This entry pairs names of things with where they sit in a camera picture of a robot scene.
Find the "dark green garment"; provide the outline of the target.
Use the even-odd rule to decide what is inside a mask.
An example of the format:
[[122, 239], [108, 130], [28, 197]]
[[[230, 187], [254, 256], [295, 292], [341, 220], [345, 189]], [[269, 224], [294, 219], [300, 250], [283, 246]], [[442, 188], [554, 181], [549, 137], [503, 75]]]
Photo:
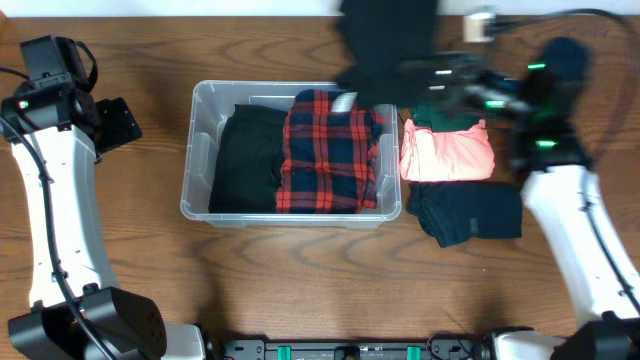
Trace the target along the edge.
[[467, 131], [481, 120], [465, 113], [449, 116], [428, 103], [412, 108], [410, 113], [415, 126], [430, 128], [434, 133]]

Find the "pink shirt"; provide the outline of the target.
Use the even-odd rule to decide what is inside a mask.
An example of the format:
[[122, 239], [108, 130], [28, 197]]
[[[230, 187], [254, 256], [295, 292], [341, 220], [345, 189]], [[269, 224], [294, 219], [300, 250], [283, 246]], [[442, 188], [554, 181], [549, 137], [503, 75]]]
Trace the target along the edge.
[[486, 122], [470, 129], [434, 133], [409, 118], [404, 124], [399, 172], [410, 182], [477, 181], [491, 177], [495, 155]]

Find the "black garment with tag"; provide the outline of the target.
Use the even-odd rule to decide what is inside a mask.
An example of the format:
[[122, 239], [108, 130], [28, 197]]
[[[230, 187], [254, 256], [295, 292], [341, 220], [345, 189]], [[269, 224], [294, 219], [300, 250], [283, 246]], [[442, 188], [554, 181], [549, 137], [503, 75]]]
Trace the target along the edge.
[[422, 101], [433, 67], [438, 0], [344, 0], [335, 29], [354, 64], [337, 85], [362, 107], [413, 107]]

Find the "dark teal garment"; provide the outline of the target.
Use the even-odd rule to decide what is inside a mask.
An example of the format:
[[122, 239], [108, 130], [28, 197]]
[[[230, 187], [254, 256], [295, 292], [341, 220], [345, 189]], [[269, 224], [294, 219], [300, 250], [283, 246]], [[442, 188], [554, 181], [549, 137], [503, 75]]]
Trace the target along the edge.
[[413, 182], [407, 212], [442, 248], [472, 238], [516, 239], [522, 236], [520, 189], [495, 182]]

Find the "red navy plaid cloth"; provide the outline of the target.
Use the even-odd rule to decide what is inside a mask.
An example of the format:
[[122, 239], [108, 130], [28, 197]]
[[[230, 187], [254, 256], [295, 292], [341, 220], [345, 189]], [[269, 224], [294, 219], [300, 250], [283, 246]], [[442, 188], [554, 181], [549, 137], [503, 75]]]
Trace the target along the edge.
[[374, 162], [384, 118], [358, 105], [333, 111], [340, 95], [308, 89], [295, 96], [283, 128], [278, 213], [357, 214], [377, 206]]

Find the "clear plastic storage bin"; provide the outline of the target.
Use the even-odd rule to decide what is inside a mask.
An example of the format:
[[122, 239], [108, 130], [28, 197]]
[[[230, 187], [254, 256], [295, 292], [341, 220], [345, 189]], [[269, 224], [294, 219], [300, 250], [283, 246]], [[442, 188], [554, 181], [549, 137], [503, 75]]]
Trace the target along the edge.
[[295, 215], [211, 213], [208, 209], [214, 182], [221, 135], [237, 105], [260, 105], [287, 111], [303, 90], [335, 91], [331, 82], [275, 82], [204, 80], [192, 94], [191, 117], [180, 209], [193, 221], [217, 227], [246, 226], [335, 226], [376, 228], [395, 220], [403, 210], [401, 177], [398, 170], [399, 139], [397, 108], [379, 105], [384, 118], [379, 151], [374, 162], [377, 207], [358, 214]]

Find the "black pants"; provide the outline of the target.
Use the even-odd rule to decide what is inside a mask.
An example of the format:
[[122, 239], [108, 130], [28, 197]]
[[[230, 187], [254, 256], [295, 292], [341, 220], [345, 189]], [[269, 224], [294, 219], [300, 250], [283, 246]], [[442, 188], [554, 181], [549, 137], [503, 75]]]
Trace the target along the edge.
[[285, 111], [236, 105], [221, 135], [208, 209], [274, 213], [281, 186]]

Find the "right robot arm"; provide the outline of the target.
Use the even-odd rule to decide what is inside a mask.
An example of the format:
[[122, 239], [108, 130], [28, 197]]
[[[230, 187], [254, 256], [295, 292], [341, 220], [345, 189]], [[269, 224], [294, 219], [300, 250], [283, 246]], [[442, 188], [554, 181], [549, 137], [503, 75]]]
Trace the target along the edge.
[[602, 201], [593, 161], [568, 118], [582, 90], [589, 55], [569, 38], [548, 42], [521, 86], [533, 111], [514, 133], [513, 193], [543, 230], [571, 297], [577, 330], [563, 339], [505, 328], [469, 350], [471, 359], [636, 359], [639, 273]]

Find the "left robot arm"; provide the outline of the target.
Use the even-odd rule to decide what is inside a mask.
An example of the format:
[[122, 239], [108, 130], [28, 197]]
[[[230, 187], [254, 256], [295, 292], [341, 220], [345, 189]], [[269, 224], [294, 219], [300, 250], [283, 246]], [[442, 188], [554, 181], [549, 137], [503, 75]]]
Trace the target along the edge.
[[48, 35], [21, 44], [22, 83], [1, 103], [1, 133], [26, 190], [33, 246], [27, 313], [12, 346], [29, 359], [202, 359], [201, 330], [163, 319], [123, 290], [103, 242], [95, 167], [142, 135], [121, 98], [92, 96], [88, 47]]

